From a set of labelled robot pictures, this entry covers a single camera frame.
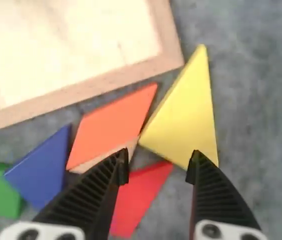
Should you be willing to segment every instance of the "blue triangle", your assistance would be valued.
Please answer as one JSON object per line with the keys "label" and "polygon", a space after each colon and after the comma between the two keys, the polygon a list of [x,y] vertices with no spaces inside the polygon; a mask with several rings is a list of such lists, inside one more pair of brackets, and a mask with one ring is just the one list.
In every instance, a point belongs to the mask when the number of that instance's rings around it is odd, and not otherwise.
{"label": "blue triangle", "polygon": [[66,125],[8,169],[4,177],[35,209],[63,187],[71,125]]}

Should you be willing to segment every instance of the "wooden frame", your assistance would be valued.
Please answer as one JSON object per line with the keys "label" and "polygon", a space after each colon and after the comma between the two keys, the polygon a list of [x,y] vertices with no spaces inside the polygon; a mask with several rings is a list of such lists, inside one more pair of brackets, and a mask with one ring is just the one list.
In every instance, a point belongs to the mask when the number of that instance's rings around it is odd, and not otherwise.
{"label": "wooden frame", "polygon": [[148,0],[162,51],[155,57],[0,109],[0,128],[74,104],[184,64],[168,0]]}

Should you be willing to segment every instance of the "screw hole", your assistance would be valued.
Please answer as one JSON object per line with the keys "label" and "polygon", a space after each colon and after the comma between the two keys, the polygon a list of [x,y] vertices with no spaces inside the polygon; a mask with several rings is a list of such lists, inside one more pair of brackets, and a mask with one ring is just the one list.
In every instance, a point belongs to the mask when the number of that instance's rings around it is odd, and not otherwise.
{"label": "screw hole", "polygon": [[242,240],[259,240],[258,237],[254,236],[250,233],[244,234],[243,236],[241,236],[241,239]]}
{"label": "screw hole", "polygon": [[202,229],[202,233],[212,239],[219,239],[222,235],[221,230],[214,224],[206,224]]}
{"label": "screw hole", "polygon": [[75,240],[75,236],[71,233],[66,233],[59,236],[57,240]]}
{"label": "screw hole", "polygon": [[18,240],[36,240],[39,232],[35,229],[29,229],[24,231],[18,238]]}

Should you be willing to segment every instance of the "gray carpet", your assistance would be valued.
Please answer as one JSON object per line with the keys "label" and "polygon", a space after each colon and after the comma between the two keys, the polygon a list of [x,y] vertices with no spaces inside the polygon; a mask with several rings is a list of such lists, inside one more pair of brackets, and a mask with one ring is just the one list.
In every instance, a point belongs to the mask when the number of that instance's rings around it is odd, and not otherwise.
{"label": "gray carpet", "polygon": [[[282,1],[172,0],[182,50],[208,46],[220,167],[272,240],[282,239]],[[151,111],[178,71],[0,130],[0,161],[13,162],[66,123],[149,82],[160,83]],[[133,167],[159,158],[137,149]],[[191,187],[176,168],[133,239],[186,240]],[[31,219],[27,208],[22,219]],[[12,221],[0,218],[0,230]]]}

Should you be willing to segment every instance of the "wooden tray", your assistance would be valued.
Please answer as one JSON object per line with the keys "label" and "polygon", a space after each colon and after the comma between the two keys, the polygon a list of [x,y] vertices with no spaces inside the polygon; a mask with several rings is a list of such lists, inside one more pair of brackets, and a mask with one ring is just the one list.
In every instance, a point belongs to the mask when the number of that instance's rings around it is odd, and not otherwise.
{"label": "wooden tray", "polygon": [[182,64],[168,0],[0,1],[0,128]]}

